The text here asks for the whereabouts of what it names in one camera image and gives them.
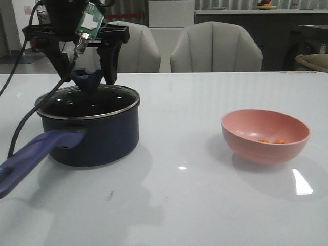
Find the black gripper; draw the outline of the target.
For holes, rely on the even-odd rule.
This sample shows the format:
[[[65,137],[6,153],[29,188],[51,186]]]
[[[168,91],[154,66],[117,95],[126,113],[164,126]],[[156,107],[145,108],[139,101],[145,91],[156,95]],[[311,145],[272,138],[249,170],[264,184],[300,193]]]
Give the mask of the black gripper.
[[[34,10],[43,6],[50,19],[48,24],[29,24],[23,28],[25,41],[38,40],[38,49],[53,65],[64,82],[71,80],[69,74],[70,61],[67,54],[62,53],[60,42],[74,42],[75,45],[98,47],[99,62],[106,85],[117,81],[118,58],[121,45],[129,40],[129,27],[102,22],[95,40],[85,40],[75,34],[77,25],[88,2],[100,4],[105,9],[115,1],[103,4],[101,1],[39,1]]]

